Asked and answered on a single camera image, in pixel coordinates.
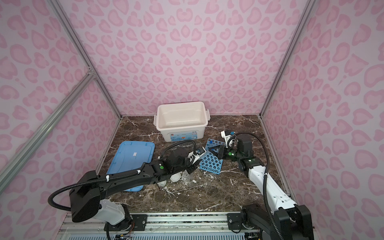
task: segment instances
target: small plastic container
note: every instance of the small plastic container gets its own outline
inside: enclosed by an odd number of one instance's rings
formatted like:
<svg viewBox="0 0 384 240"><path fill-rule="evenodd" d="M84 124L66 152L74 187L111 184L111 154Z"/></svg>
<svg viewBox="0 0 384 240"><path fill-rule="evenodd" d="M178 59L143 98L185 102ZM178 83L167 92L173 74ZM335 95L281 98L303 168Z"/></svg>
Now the small plastic container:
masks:
<svg viewBox="0 0 384 240"><path fill-rule="evenodd" d="M185 183L190 183L192 181L192 174L189 174L187 171L184 171L181 175L181 179L183 179Z"/></svg>
<svg viewBox="0 0 384 240"><path fill-rule="evenodd" d="M173 103L158 106L153 124L166 142L200 139L211 119L203 102Z"/></svg>

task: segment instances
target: blue plastic lid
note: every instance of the blue plastic lid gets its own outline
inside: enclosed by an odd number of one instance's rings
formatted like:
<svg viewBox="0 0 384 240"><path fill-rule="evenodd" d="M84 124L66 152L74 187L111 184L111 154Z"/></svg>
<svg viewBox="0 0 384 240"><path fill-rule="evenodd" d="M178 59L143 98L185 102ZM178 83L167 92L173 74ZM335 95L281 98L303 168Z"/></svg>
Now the blue plastic lid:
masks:
<svg viewBox="0 0 384 240"><path fill-rule="evenodd" d="M124 141L120 144L113 157L107 174L114 174L141 167L144 162L151 162L155 144L153 142ZM127 189L129 192L138 192L143 186Z"/></svg>

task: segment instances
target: white bowl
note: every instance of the white bowl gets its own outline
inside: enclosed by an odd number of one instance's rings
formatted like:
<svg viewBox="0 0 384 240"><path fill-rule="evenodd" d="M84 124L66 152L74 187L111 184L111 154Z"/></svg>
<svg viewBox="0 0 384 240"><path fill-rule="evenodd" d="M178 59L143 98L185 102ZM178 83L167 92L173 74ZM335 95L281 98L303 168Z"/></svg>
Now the white bowl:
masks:
<svg viewBox="0 0 384 240"><path fill-rule="evenodd" d="M181 178L181 173L178 172L178 173L172 175L172 176L170 177L170 180L171 180L172 182L177 182L177 181L180 180L180 178Z"/></svg>
<svg viewBox="0 0 384 240"><path fill-rule="evenodd" d="M167 180L161 181L157 183L160 187L164 187L167 184Z"/></svg>

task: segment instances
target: pink wallpaper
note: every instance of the pink wallpaper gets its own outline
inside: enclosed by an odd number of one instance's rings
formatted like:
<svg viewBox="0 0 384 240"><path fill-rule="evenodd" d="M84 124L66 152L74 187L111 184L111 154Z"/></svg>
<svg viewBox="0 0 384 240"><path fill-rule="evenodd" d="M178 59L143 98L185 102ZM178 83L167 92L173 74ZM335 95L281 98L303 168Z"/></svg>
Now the pink wallpaper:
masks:
<svg viewBox="0 0 384 240"><path fill-rule="evenodd" d="M0 195L2 239L48 240L66 212L48 205L48 196L77 182L102 159L117 124L100 89L91 82L23 170ZM55 198L69 206L68 192Z"/></svg>
<svg viewBox="0 0 384 240"><path fill-rule="evenodd" d="M384 238L384 1L322 0L266 115L324 240Z"/></svg>
<svg viewBox="0 0 384 240"><path fill-rule="evenodd" d="M306 1L63 0L123 114L259 113Z"/></svg>
<svg viewBox="0 0 384 240"><path fill-rule="evenodd" d="M87 72L44 0L0 3L0 170Z"/></svg>

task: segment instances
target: white cup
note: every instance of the white cup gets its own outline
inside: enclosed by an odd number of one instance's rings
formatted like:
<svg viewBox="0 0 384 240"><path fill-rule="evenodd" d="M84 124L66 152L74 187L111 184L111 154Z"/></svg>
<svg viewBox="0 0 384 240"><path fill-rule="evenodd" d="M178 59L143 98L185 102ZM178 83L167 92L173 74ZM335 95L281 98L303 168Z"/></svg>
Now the white cup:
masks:
<svg viewBox="0 0 384 240"><path fill-rule="evenodd" d="M180 178L181 178L181 173L178 172L178 173L172 175L172 176L170 177L170 180L171 180L172 182L177 182L177 181L180 180Z"/></svg>

